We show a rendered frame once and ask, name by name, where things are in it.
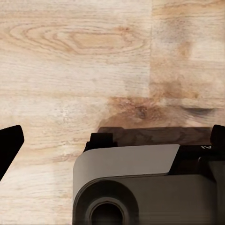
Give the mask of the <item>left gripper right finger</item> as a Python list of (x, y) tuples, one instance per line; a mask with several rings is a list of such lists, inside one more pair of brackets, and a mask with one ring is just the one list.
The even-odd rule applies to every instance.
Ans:
[(225, 127), (221, 125), (214, 125), (211, 137), (211, 144), (215, 147), (223, 161), (225, 162)]

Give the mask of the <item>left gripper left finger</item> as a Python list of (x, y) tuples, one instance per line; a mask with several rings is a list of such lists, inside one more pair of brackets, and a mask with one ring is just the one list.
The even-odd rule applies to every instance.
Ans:
[(0, 181), (24, 143), (20, 125), (0, 130)]

